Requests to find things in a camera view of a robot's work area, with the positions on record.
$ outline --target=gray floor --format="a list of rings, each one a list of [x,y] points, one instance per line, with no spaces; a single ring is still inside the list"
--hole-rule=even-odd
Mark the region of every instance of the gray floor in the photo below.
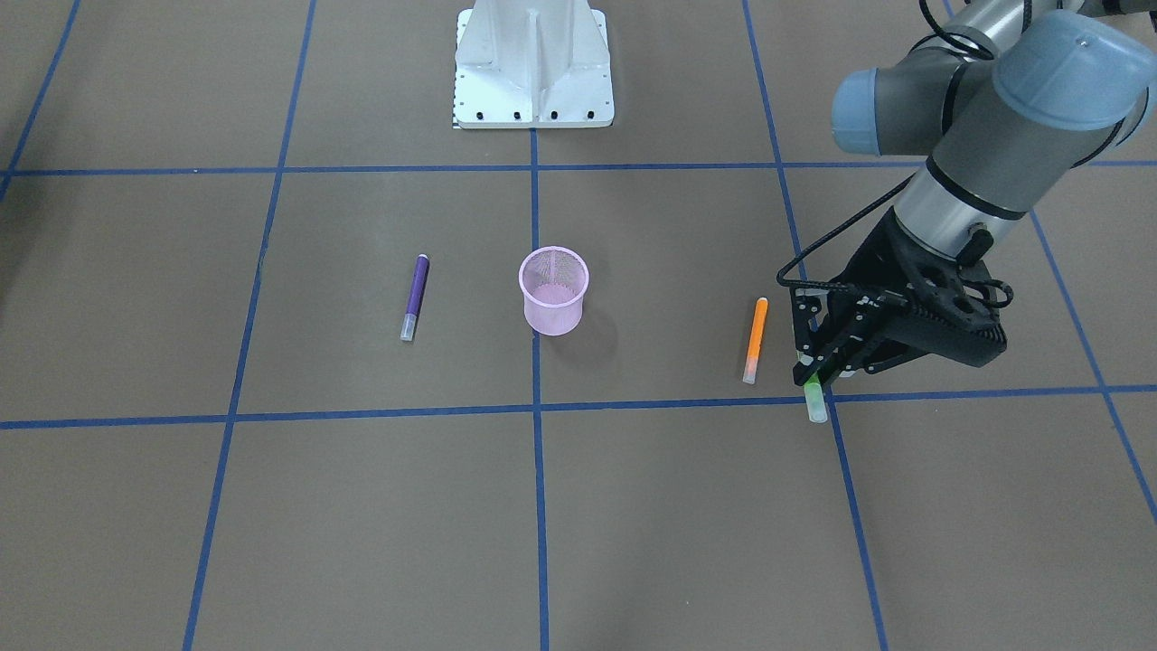
[[[817,427],[773,275],[912,170],[827,111],[915,3],[600,0],[538,134],[450,128],[466,5],[0,2],[0,649],[1157,648],[1157,125],[990,256],[1008,354]]]

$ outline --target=pink mesh cup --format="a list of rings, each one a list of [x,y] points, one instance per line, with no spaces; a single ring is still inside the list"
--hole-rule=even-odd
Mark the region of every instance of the pink mesh cup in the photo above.
[[[518,267],[526,323],[543,335],[574,331],[589,281],[587,262],[570,249],[544,246],[530,253]]]

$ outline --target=stand base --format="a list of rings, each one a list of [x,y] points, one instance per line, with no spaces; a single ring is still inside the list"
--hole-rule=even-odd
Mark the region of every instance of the stand base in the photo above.
[[[458,14],[458,43],[473,9]],[[591,9],[606,40],[606,15]],[[454,80],[455,128],[589,128],[614,120],[611,69],[574,68],[543,90],[535,114],[530,88],[518,87],[499,71],[457,66]]]

